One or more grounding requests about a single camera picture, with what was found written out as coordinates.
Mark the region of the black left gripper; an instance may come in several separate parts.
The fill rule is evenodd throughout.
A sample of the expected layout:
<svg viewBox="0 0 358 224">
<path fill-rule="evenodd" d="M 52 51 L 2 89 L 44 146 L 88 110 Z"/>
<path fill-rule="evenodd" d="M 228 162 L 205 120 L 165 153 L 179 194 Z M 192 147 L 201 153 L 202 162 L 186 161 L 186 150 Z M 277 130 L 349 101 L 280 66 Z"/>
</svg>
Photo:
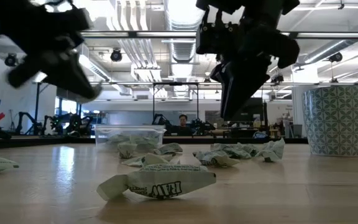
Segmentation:
<svg viewBox="0 0 358 224">
<path fill-rule="evenodd" d="M 27 54 L 24 61 L 7 74 L 7 82 L 20 87 L 37 73 L 46 74 L 44 82 L 68 90 L 82 99 L 95 99 L 102 92 L 99 83 L 92 86 L 78 62 L 76 48 L 84 39 L 79 32 L 53 38 L 41 49 Z"/>
</svg>

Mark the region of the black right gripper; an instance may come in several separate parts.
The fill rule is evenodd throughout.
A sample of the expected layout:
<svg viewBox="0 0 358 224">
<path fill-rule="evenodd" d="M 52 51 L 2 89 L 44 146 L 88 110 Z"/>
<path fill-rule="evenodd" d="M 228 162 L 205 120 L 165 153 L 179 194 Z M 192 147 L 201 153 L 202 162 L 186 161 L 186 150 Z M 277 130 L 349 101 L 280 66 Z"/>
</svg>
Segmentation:
<svg viewBox="0 0 358 224">
<path fill-rule="evenodd" d="M 222 84 L 221 117 L 229 120 L 245 102 L 270 78 L 266 63 L 250 63 L 247 59 L 278 58 L 278 67 L 285 68 L 297 61 L 300 46 L 295 39 L 267 26 L 249 30 L 240 27 L 225 31 L 225 64 L 219 64 Z"/>
</svg>

